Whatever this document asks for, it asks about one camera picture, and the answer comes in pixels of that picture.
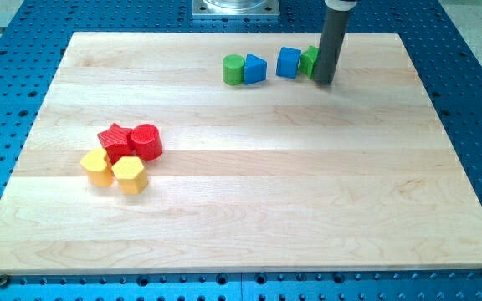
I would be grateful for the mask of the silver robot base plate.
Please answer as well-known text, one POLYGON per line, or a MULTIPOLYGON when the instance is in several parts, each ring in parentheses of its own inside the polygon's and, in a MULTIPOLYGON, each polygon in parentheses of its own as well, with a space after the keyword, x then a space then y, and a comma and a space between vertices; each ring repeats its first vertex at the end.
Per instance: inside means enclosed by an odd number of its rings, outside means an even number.
POLYGON ((247 17, 280 15, 279 0, 193 0, 193 17, 247 17))

